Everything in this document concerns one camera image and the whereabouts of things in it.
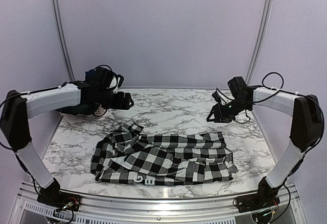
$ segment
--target table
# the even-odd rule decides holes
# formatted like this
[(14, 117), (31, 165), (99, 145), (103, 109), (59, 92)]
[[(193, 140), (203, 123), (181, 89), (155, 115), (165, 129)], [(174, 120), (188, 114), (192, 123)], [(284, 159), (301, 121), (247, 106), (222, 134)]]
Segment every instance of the table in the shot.
[[(124, 89), (135, 102), (128, 111), (108, 110), (105, 116), (64, 116), (43, 161), (62, 189), (128, 198), (202, 198), (256, 190), (260, 179), (275, 165), (267, 142), (248, 112), (246, 124), (206, 122), (215, 104), (212, 90)], [(237, 119), (246, 121), (244, 113)], [(200, 134), (221, 131), (233, 151), (239, 172), (228, 182), (187, 186), (122, 185), (95, 181), (90, 160), (96, 144), (127, 121), (144, 126), (147, 134)]]

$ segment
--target white wall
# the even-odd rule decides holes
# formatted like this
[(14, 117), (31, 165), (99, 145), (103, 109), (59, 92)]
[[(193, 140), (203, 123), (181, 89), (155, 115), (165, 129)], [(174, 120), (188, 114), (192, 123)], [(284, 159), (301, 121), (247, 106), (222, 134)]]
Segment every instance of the white wall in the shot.
[[(51, 87), (67, 81), (51, 0), (0, 0), (0, 101), (12, 89)], [(33, 144), (44, 150), (59, 116), (30, 120)], [(7, 141), (0, 132), (0, 141)], [(8, 223), (25, 173), (12, 152), (0, 147), (0, 223)]]
[(227, 87), (245, 76), (265, 0), (59, 0), (77, 79), (99, 64), (125, 87)]
[[(252, 84), (260, 84), (266, 73), (278, 71), (285, 78), (286, 90), (317, 95), (327, 116), (326, 57), (327, 0), (273, 0)], [(278, 82), (271, 79), (267, 84), (278, 86)], [(288, 143), (291, 118), (266, 108), (254, 111), (275, 155), (280, 158)], [(294, 175), (309, 224), (327, 220), (326, 153), (324, 137)]]

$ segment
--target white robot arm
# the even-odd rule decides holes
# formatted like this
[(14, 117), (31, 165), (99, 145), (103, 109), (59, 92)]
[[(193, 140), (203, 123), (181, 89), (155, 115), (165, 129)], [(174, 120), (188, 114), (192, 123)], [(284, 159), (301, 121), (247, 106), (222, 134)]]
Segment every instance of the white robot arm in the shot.
[(18, 93), (12, 90), (3, 103), (0, 128), (22, 168), (40, 185), (38, 201), (42, 203), (59, 207), (60, 203), (67, 203), (70, 197), (79, 199), (79, 196), (60, 192), (59, 183), (52, 177), (31, 143), (28, 119), (44, 112), (79, 104), (99, 104), (105, 109), (124, 110), (134, 104), (130, 93), (118, 92), (123, 81), (121, 75), (102, 67), (92, 71), (92, 75), (83, 82), (64, 83), (39, 91)]
[(324, 122), (318, 99), (314, 95), (304, 96), (262, 86), (247, 86), (242, 77), (234, 77), (228, 82), (228, 86), (235, 99), (222, 105), (221, 97), (216, 91), (213, 97), (217, 104), (213, 106), (207, 121), (231, 122), (241, 111), (251, 111), (253, 105), (283, 112), (293, 119), (288, 147), (272, 171), (260, 181), (258, 192), (236, 198), (239, 212), (279, 204), (279, 189), (300, 167), (305, 154), (322, 138)]

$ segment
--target checkered fabric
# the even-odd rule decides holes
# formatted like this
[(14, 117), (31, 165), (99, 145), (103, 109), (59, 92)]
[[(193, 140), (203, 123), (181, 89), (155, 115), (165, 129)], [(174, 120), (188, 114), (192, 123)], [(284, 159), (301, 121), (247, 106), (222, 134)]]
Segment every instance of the checkered fabric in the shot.
[(145, 135), (129, 122), (97, 144), (96, 180), (120, 184), (192, 185), (232, 180), (237, 168), (221, 132)]

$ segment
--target vertical metal pole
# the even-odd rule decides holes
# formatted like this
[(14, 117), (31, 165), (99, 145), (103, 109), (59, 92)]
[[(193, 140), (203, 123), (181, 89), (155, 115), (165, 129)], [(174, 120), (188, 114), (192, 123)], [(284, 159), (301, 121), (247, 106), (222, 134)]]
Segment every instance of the vertical metal pole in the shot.
[(254, 74), (254, 70), (256, 67), (256, 64), (258, 62), (258, 58), (259, 58), (259, 54), (260, 54), (260, 49), (261, 49), (261, 45), (264, 39), (264, 35), (268, 26), (268, 20), (269, 20), (269, 15), (270, 15), (270, 10), (271, 10), (271, 2), (272, 0), (265, 0), (265, 5), (264, 5), (264, 10), (263, 10), (263, 14), (262, 14), (262, 19), (261, 19), (261, 24), (260, 24), (260, 29), (259, 29), (259, 33), (258, 33), (258, 37), (256, 39), (256, 43), (255, 43), (255, 47), (253, 50), (253, 54), (252, 54), (252, 59), (251, 59), (251, 63), (245, 78), (245, 82), (247, 84), (251, 83), (253, 74)]
[(54, 15), (55, 15), (55, 23), (56, 23), (57, 33), (58, 33), (58, 37), (59, 37), (59, 43), (60, 43), (62, 55), (64, 58), (68, 78), (70, 81), (74, 81), (75, 76), (74, 76), (71, 60), (69, 59), (68, 49), (66, 46), (65, 36), (63, 33), (60, 11), (59, 11), (59, 3), (58, 3), (58, 0), (51, 0), (51, 1), (52, 1), (52, 8), (53, 8)]

